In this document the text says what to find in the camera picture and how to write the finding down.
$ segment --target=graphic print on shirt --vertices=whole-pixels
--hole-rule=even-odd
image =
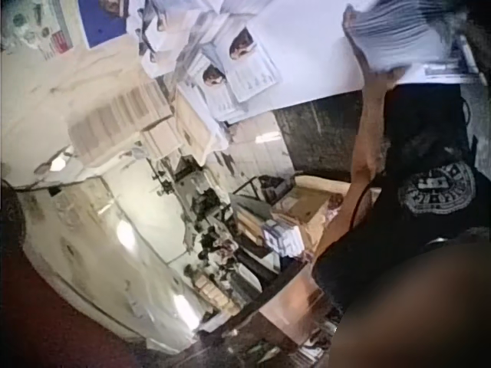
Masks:
[[[476,195],[471,168],[451,163],[411,176],[399,188],[399,202],[413,214],[447,215],[467,207]]]

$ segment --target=poster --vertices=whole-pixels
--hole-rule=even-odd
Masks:
[[[45,60],[73,48],[61,0],[17,0],[2,7],[2,51],[39,51]]]
[[[78,9],[88,48],[126,33],[128,0],[78,0]]]

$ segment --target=hand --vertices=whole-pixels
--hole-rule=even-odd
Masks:
[[[351,23],[357,16],[358,12],[353,9],[353,6],[348,5],[343,14],[343,30],[363,73],[365,82],[363,96],[365,99],[384,98],[386,92],[392,90],[396,86],[397,81],[404,76],[407,67],[396,67],[391,71],[380,73],[370,69],[363,51],[354,43],[353,38],[348,32]]]

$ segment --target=box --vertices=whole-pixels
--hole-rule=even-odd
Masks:
[[[297,225],[305,250],[315,252],[325,228],[330,192],[294,187],[272,208],[272,217]]]

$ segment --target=ceiling light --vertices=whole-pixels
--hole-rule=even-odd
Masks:
[[[137,241],[135,239],[135,233],[133,227],[126,221],[121,220],[117,224],[116,235],[120,243],[131,253],[136,251]]]
[[[266,143],[266,142],[272,142],[273,140],[280,140],[282,138],[282,135],[280,132],[269,132],[262,134],[260,136],[257,136],[255,138],[256,143]]]
[[[67,162],[63,159],[63,156],[59,156],[51,161],[50,171],[61,171],[67,165]]]
[[[183,295],[174,295],[177,313],[186,322],[190,330],[195,330],[199,326],[199,318],[191,308],[189,301]]]

